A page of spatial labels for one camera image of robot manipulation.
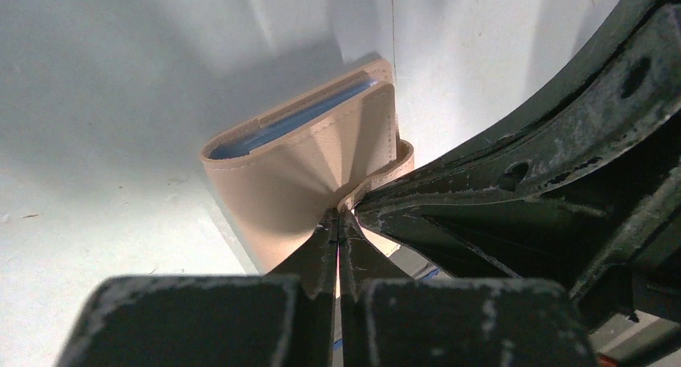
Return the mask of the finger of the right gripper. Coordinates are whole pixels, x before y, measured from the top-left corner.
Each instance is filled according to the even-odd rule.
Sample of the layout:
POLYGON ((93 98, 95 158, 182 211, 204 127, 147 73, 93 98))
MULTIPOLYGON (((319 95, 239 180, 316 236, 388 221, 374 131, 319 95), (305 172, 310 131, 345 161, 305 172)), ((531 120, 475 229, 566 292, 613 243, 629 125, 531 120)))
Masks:
POLYGON ((518 109, 357 217, 454 277, 556 281, 591 328, 679 321, 680 0, 620 0, 518 109))

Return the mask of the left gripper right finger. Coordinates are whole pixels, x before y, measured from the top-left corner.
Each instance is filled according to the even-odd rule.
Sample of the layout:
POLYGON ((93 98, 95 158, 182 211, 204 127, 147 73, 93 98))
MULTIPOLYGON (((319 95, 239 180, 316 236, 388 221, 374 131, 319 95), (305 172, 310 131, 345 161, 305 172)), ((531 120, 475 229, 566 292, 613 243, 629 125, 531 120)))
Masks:
POLYGON ((347 366, 595 366, 577 310, 546 279, 412 279, 339 215, 347 366))

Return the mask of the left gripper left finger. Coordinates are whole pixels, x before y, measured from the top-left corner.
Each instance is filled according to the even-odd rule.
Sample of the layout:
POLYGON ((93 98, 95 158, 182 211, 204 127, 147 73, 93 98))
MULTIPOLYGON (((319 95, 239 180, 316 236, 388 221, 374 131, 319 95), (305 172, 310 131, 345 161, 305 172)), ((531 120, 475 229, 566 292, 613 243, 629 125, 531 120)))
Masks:
POLYGON ((60 366, 330 366, 339 214, 262 276, 125 275, 90 295, 60 366))

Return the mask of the tan leather card holder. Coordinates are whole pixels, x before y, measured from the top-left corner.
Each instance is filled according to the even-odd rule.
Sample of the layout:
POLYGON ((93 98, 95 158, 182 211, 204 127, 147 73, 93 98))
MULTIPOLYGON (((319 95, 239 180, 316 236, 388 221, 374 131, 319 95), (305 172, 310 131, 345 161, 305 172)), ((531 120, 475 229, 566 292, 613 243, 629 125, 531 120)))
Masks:
POLYGON ((297 250, 327 209, 352 210, 368 192, 414 169, 385 59, 227 129, 200 158, 262 273, 297 250))

